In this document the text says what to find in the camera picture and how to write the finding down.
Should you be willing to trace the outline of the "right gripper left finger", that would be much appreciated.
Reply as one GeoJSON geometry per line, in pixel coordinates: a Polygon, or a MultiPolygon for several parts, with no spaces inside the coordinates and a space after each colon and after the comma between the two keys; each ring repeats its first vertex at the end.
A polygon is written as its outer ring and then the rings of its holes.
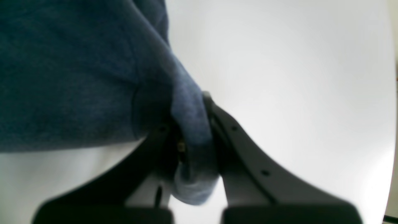
{"type": "Polygon", "coordinates": [[[125,159],[87,184],[43,203],[33,224],[173,224],[178,165],[175,123],[162,123],[125,159]]]}

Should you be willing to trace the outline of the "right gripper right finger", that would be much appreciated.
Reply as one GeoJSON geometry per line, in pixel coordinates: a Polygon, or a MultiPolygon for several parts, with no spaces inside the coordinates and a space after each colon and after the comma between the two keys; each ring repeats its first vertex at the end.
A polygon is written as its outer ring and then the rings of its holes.
{"type": "Polygon", "coordinates": [[[228,206],[222,224],[361,224],[357,209],[290,173],[203,93],[228,206]]]}

